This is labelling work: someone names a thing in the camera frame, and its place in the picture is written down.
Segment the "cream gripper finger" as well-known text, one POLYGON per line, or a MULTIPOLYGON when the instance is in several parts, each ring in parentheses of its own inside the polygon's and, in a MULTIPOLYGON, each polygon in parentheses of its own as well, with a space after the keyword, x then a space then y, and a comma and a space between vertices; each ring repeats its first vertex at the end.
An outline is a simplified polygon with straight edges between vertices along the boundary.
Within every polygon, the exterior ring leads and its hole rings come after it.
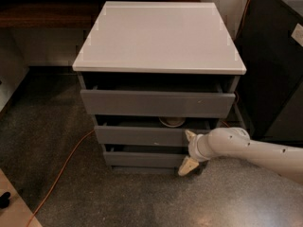
POLYGON ((193 131, 190 131, 190 130, 185 130, 185 134, 186 134, 186 138, 187 138, 188 142, 190 142, 197 136, 196 133, 194 133, 193 131))
POLYGON ((178 169, 179 176, 186 176, 190 171, 197 168, 199 162, 189 156, 186 156, 178 169))

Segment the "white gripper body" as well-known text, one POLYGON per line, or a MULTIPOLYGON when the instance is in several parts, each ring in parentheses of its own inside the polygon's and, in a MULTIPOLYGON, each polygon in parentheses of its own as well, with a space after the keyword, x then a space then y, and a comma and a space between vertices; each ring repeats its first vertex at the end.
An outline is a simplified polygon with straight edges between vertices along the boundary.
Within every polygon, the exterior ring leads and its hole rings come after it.
POLYGON ((203 153, 205 141, 206 137, 203 134, 193 134, 189 137, 188 153, 189 156, 197 162, 209 160, 209 157, 203 153))

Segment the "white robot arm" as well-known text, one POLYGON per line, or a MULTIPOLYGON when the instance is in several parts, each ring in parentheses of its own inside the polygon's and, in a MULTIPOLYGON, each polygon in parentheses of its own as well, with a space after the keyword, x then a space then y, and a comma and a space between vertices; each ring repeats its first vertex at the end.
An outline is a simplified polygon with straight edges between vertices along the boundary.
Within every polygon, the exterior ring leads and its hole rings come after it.
POLYGON ((188 156, 178 169, 185 176, 212 158, 246 160, 297 183, 303 183, 303 149, 252 140, 243 128, 217 128, 207 134, 185 130, 188 156))

